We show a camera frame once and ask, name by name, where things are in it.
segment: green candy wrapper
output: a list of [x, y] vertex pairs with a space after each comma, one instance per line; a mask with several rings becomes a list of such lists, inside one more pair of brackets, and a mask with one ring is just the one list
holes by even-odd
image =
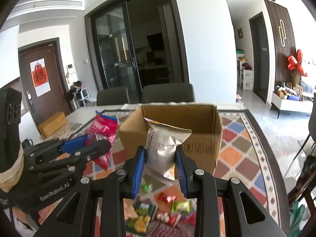
[[129, 218], [126, 222], [126, 232], [146, 236], [149, 222], [154, 216], [155, 206], [136, 201], [135, 212], [138, 218]]
[[188, 212], [190, 213], [192, 210], [192, 203], [190, 200], [186, 201], [173, 201], [171, 212]]

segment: open cardboard box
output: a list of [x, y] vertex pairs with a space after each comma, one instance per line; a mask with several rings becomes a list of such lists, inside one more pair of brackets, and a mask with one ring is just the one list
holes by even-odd
[[192, 130], [182, 144], [187, 157], [213, 174], [222, 141], [222, 124], [216, 106], [201, 104], [142, 105], [121, 125], [119, 135], [127, 157], [133, 158], [139, 145], [146, 145], [148, 122], [145, 118]]

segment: silver snack package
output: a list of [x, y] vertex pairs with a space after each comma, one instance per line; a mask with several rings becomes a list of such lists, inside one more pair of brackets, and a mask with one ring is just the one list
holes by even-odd
[[169, 178], [169, 170], [175, 163], [176, 146], [182, 144], [192, 131], [144, 119], [150, 126], [146, 141], [147, 164], [152, 170]]

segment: black chair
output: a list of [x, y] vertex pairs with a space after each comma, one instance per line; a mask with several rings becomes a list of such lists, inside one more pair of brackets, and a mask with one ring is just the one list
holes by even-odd
[[314, 141], [314, 144], [312, 145], [312, 148], [314, 147], [314, 149], [312, 150], [312, 153], [315, 150], [315, 147], [316, 147], [316, 145], [315, 145], [315, 142], [316, 142], [316, 105], [315, 105], [315, 100], [316, 100], [316, 93], [314, 93], [313, 110], [312, 110], [311, 117], [309, 118], [309, 122], [308, 122], [309, 135], [307, 136], [305, 142], [303, 143], [302, 147], [300, 148], [300, 150], [296, 154], [296, 156], [293, 159], [293, 161], [297, 158], [297, 156], [303, 150], [304, 146], [306, 145], [307, 141], [309, 140], [309, 137], [312, 137], [312, 139]]
[[145, 86], [142, 103], [152, 102], [195, 102], [193, 86], [186, 83]]
[[97, 106], [130, 104], [127, 87], [114, 87], [99, 91]]

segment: red flower decoration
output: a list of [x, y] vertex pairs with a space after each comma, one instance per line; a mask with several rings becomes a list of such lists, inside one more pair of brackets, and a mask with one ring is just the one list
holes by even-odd
[[304, 72], [303, 66], [302, 66], [302, 61], [303, 61], [303, 53], [301, 49], [297, 50], [297, 60], [293, 55], [288, 57], [288, 69], [289, 70], [294, 70], [297, 68], [298, 72], [302, 75], [307, 77], [307, 73]]

